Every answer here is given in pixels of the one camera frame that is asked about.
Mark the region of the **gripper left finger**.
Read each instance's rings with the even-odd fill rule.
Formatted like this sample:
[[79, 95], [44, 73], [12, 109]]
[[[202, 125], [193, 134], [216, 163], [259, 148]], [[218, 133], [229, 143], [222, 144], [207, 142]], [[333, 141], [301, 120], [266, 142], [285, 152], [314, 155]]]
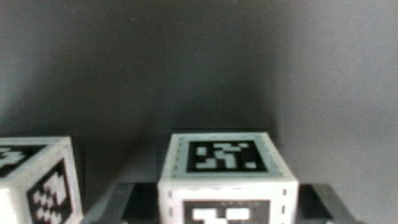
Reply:
[[81, 224], [158, 224], [156, 184], [118, 183], [97, 219]]

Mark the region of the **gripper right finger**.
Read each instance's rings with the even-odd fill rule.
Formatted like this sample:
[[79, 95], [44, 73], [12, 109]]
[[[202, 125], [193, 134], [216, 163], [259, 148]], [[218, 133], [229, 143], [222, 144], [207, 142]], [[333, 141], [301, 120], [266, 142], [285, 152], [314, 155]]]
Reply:
[[325, 183], [300, 185], [296, 224], [364, 224], [353, 217], [337, 193]]

